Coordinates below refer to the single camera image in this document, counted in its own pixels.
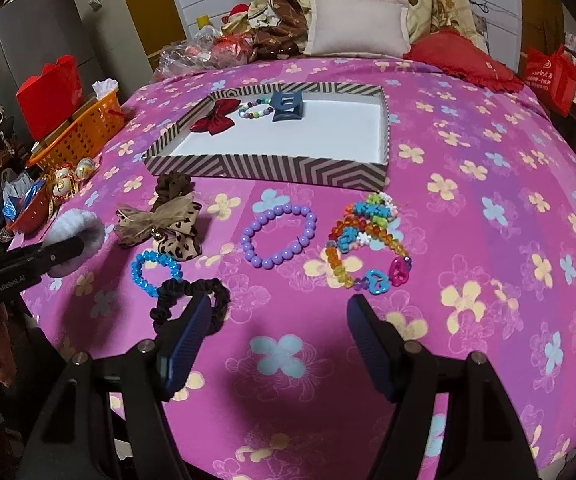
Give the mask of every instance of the black scrunchie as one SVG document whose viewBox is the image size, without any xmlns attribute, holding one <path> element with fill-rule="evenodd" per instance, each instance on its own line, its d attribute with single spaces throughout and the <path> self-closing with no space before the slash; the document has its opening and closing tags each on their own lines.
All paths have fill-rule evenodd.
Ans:
<svg viewBox="0 0 576 480">
<path fill-rule="evenodd" d="M 201 292 L 214 294 L 214 306 L 212 307 L 212 317 L 210 317 L 208 335 L 217 333 L 226 319 L 228 303 L 230 302 L 230 291 L 223 285 L 221 280 L 217 278 L 213 278 L 212 280 L 197 280 L 192 283 L 186 280 L 179 282 L 172 278 L 163 282 L 157 289 L 157 293 L 159 294 L 157 306 L 150 311 L 150 317 L 153 320 L 152 326 L 155 332 L 159 333 L 159 329 L 172 317 L 170 310 L 177 304 L 179 298 L 182 296 L 194 296 Z"/>
</svg>

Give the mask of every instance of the floral blanket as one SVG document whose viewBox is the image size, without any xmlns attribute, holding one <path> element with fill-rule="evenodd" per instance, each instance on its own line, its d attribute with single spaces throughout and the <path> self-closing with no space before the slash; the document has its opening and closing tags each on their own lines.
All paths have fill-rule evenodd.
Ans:
<svg viewBox="0 0 576 480">
<path fill-rule="evenodd" d="M 136 92 L 127 103 L 136 117 L 64 206 L 101 218 L 103 248 L 72 275 L 44 277 L 24 293 L 49 339 L 69 358 L 75 350 L 124 352 L 154 335 L 153 302 L 130 279 L 130 263 L 152 244 L 124 250 L 112 233 L 118 203 L 148 210 L 156 200 L 141 152 L 210 91 L 296 81 L 378 84 L 388 99 L 385 191 L 401 206 L 388 232 L 410 252 L 413 268 L 404 286 L 368 298 L 379 317 L 437 354 L 486 352 L 539 467 L 576 446 L 576 156 L 530 89 L 494 94 L 415 62 L 276 61 Z M 183 272 L 188 280 L 220 278 L 232 302 L 223 329 L 206 339 L 187 384 L 165 407 L 185 460 L 224 480 L 366 477 L 393 408 L 370 383 L 347 328 L 353 291 L 340 287 L 324 258 L 329 229 L 365 196 L 197 179 L 203 255 Z M 242 254 L 242 230 L 287 202 L 316 212 L 317 235 L 289 262 L 254 269 Z M 302 230 L 298 219 L 282 216 L 255 235 L 257 252 L 273 254 Z M 343 263 L 360 275 L 387 269 L 391 259 L 373 241 Z M 169 270 L 146 263 L 144 277 L 159 284 Z M 111 401 L 121 409 L 120 396 Z M 422 480 L 434 477 L 445 417 L 439 397 Z"/>
</svg>

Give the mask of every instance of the white pillow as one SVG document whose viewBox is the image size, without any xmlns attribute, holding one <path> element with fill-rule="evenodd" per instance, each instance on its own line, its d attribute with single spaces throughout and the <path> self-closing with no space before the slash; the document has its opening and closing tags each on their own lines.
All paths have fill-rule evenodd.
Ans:
<svg viewBox="0 0 576 480">
<path fill-rule="evenodd" d="M 307 56 L 401 57 L 410 51 L 405 0 L 310 0 Z"/>
</svg>

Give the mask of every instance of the screw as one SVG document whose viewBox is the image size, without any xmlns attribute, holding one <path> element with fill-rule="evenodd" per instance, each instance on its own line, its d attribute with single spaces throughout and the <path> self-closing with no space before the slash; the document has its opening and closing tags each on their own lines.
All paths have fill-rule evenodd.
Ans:
<svg viewBox="0 0 576 480">
<path fill-rule="evenodd" d="M 421 345 L 417 341 L 406 341 L 404 343 L 404 350 L 408 354 L 418 354 L 421 351 Z"/>
<path fill-rule="evenodd" d="M 85 352 L 77 352 L 72 356 L 72 362 L 76 365 L 82 365 L 88 360 L 88 354 Z"/>
<path fill-rule="evenodd" d="M 137 350 L 142 354 L 150 352 L 153 348 L 155 348 L 155 342 L 152 339 L 144 339 L 137 344 Z"/>
<path fill-rule="evenodd" d="M 470 358 L 478 365 L 487 363 L 487 357 L 483 352 L 472 352 Z"/>
</svg>

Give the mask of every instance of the blue beaded bracelet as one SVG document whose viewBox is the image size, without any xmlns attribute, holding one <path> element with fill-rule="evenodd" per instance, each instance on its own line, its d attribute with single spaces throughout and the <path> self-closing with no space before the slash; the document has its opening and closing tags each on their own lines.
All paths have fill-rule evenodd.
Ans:
<svg viewBox="0 0 576 480">
<path fill-rule="evenodd" d="M 181 279 L 183 279 L 183 272 L 181 272 L 179 265 L 177 265 L 177 261 L 174 260 L 171 256 L 168 256 L 167 254 L 156 253 L 155 251 L 145 251 L 143 254 L 137 254 L 137 257 L 133 263 L 130 264 L 132 281 L 139 285 L 139 287 L 141 287 L 143 290 L 148 292 L 148 294 L 153 298 L 158 298 L 159 293 L 157 292 L 157 288 L 152 285 L 152 283 L 148 283 L 142 277 L 143 262 L 155 262 L 163 265 L 164 267 L 170 267 L 170 274 L 175 280 L 180 282 Z"/>
</svg>

